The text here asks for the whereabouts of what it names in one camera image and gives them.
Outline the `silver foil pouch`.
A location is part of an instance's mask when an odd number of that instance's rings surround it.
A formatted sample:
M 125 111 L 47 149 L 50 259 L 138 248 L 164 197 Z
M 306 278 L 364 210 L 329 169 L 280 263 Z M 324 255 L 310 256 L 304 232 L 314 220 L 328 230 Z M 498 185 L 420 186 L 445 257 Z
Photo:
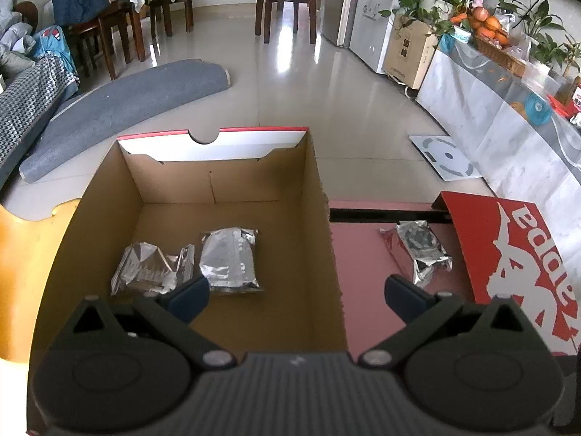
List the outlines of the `silver foil pouch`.
M 400 222 L 378 232 L 401 275 L 415 286 L 425 288 L 438 271 L 453 268 L 452 257 L 426 221 Z
M 210 290 L 220 294 L 260 292 L 255 271 L 257 229 L 226 227 L 202 236 L 199 269 Z
M 177 255 L 166 254 L 148 242 L 126 247 L 111 278 L 111 294 L 124 290 L 166 294 L 193 279 L 195 246 L 188 244 Z

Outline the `red Kappa box lid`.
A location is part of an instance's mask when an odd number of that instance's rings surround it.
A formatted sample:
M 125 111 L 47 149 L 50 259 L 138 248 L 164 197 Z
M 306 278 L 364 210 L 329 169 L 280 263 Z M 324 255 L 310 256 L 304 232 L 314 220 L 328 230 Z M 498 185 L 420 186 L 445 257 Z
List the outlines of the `red Kappa box lid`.
M 580 305 L 537 206 L 443 191 L 432 204 L 447 211 L 479 304 L 510 295 L 555 355 L 580 350 Z

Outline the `red cardboard shoe box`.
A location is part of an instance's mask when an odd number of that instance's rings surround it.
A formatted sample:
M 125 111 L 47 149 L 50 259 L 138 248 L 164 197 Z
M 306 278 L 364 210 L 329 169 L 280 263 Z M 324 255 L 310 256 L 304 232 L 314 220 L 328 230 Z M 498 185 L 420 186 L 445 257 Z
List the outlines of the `red cardboard shoe box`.
M 354 428 L 327 200 L 313 143 L 158 161 L 116 142 L 69 223 L 32 338 L 27 423 L 44 435 L 341 435 Z M 257 229 L 260 292 L 210 292 L 189 325 L 236 358 L 199 368 L 111 294 L 126 247 L 166 253 Z

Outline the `pink lap desk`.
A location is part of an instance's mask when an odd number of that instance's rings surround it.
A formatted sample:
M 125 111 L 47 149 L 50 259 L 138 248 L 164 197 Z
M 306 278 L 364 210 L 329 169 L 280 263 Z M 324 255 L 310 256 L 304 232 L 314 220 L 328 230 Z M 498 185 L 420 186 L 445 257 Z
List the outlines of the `pink lap desk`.
M 400 211 L 410 211 L 415 218 L 428 221 L 453 258 L 453 269 L 437 272 L 426 290 L 430 293 L 450 291 L 466 300 L 474 299 L 460 243 L 449 215 L 435 210 L 429 203 L 332 200 L 329 207 L 331 211 L 340 211 L 339 215 L 331 215 L 330 228 L 348 350 L 354 359 L 405 326 L 385 302 L 385 280 L 400 270 L 380 234 L 382 229 L 395 226 Z

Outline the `white bathroom scale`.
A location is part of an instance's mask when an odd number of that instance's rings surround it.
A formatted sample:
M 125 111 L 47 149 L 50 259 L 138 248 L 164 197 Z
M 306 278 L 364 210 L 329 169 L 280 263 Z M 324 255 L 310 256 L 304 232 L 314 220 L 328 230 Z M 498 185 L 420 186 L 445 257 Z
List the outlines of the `white bathroom scale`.
M 482 178 L 449 136 L 411 135 L 409 139 L 443 181 Z

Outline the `yellow plastic chair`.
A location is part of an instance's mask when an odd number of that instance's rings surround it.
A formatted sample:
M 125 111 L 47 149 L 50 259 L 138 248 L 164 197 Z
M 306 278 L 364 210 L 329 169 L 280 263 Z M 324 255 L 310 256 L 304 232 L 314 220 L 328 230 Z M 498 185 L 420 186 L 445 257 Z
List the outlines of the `yellow plastic chair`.
M 40 301 L 77 199 L 28 221 L 1 210 L 1 358 L 29 362 Z

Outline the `white marble tv cabinet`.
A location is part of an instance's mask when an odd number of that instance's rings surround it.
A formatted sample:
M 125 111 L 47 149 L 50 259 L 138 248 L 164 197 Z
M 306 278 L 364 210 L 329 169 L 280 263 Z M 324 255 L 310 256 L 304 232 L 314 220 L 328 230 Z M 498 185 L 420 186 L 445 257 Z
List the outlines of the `white marble tv cabinet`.
M 520 78 L 472 46 L 443 36 L 417 101 L 499 197 L 526 200 L 555 235 L 580 236 L 580 134 L 552 110 L 533 126 Z

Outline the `grey rolled floor mat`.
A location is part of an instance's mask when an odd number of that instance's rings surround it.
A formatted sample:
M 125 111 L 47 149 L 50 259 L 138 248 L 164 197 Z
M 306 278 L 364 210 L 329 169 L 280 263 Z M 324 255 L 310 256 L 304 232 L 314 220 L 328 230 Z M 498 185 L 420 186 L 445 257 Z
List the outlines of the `grey rolled floor mat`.
M 223 92 L 231 75 L 217 63 L 184 59 L 132 74 L 78 97 L 55 114 L 20 164 L 26 183 L 145 120 Z

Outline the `blue round fan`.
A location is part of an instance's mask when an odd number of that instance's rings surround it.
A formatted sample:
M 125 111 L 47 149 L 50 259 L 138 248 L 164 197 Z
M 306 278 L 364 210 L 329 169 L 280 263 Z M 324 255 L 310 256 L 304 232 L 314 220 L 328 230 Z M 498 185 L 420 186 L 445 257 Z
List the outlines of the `blue round fan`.
M 533 126 L 543 126 L 552 117 L 552 108 L 550 105 L 534 92 L 528 94 L 524 107 L 526 117 Z

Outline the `houndstooth sofa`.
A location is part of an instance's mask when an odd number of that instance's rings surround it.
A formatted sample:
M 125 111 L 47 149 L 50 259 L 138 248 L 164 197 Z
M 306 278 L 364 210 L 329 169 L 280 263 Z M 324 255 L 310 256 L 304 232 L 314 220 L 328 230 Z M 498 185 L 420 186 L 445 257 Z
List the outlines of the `houndstooth sofa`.
M 77 77 L 59 57 L 49 54 L 1 93 L 1 187 L 60 105 L 77 90 Z

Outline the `brown cardboard carton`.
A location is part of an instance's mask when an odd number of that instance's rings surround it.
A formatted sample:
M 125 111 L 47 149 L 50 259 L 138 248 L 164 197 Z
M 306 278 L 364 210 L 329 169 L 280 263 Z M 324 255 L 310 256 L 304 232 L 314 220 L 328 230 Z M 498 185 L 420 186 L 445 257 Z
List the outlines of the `brown cardboard carton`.
M 437 44 L 438 37 L 429 25 L 396 16 L 383 63 L 384 72 L 408 88 L 419 90 Z

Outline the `white chest freezer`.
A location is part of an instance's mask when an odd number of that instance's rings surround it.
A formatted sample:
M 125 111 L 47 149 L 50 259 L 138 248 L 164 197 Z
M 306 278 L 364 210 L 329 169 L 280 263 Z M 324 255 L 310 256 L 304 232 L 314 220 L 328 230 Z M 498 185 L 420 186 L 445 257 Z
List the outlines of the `white chest freezer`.
M 383 64 L 399 0 L 357 0 L 349 50 L 376 74 Z

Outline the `basket of oranges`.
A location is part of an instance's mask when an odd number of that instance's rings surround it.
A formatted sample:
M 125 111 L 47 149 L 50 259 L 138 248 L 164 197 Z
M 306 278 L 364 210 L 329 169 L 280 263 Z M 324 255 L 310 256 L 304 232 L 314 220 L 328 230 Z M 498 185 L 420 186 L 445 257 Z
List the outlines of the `basket of oranges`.
M 524 76 L 526 63 L 509 52 L 514 45 L 509 40 L 508 31 L 484 6 L 473 6 L 465 12 L 458 12 L 449 22 L 454 27 L 455 36 L 466 33 L 468 40 L 474 40 L 477 49 L 488 59 L 519 78 Z

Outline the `pile of grey clothes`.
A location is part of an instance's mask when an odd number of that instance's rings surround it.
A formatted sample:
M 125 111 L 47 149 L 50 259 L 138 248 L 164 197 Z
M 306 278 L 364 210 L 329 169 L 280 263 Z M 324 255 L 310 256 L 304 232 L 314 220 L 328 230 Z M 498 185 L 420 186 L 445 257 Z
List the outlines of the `pile of grey clothes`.
M 29 54 L 36 45 L 33 34 L 37 24 L 38 11 L 32 2 L 1 0 L 1 80 L 4 84 L 36 65 Z

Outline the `silver refrigerator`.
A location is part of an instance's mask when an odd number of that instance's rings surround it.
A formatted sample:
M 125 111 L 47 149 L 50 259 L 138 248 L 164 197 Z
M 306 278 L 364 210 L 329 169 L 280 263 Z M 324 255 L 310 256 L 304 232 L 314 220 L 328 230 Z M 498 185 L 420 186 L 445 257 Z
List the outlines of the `silver refrigerator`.
M 356 9 L 357 0 L 323 0 L 322 36 L 337 47 L 348 47 Z

